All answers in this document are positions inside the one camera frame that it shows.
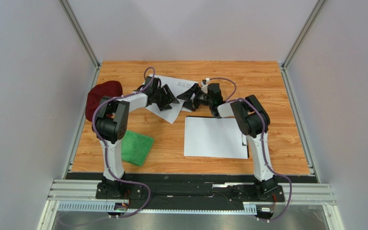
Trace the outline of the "printed white paper sheet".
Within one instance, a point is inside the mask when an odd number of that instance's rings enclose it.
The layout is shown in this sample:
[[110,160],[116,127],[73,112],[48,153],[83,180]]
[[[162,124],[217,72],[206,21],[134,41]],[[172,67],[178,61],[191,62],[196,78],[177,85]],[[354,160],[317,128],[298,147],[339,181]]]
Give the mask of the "printed white paper sheet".
[[179,79],[179,78],[173,78],[173,77],[166,77],[161,75],[156,75],[157,78],[161,80],[162,86],[165,84],[168,85],[170,88],[172,94],[177,99],[179,103],[172,103],[170,106],[172,109],[167,110],[167,112],[180,112],[185,99],[179,99],[178,96],[187,90],[189,90],[194,84],[198,84],[197,81],[193,80],[185,80],[185,79]]

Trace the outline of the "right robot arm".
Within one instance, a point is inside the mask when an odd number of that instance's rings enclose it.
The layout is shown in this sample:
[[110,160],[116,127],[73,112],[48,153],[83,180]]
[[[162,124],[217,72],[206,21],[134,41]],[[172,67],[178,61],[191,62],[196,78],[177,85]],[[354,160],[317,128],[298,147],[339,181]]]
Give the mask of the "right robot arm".
[[199,84],[179,94],[184,107],[195,111],[199,106],[208,106],[215,118],[233,116],[239,130],[246,136],[253,154],[255,187],[259,196],[269,196],[278,186],[272,168],[268,147],[268,127],[270,117],[255,95],[224,101],[218,83],[206,85],[207,92]]

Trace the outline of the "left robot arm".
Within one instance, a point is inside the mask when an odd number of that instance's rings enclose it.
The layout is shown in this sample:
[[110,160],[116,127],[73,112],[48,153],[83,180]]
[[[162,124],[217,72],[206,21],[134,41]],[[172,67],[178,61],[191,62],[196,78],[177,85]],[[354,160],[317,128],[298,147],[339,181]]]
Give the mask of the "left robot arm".
[[121,144],[127,132],[129,113],[155,104],[160,111],[172,109],[178,104],[168,85],[141,87],[128,95],[104,96],[92,119],[92,129],[101,142],[105,170],[101,191],[109,190],[121,196],[132,184],[123,179],[125,170],[122,164]]

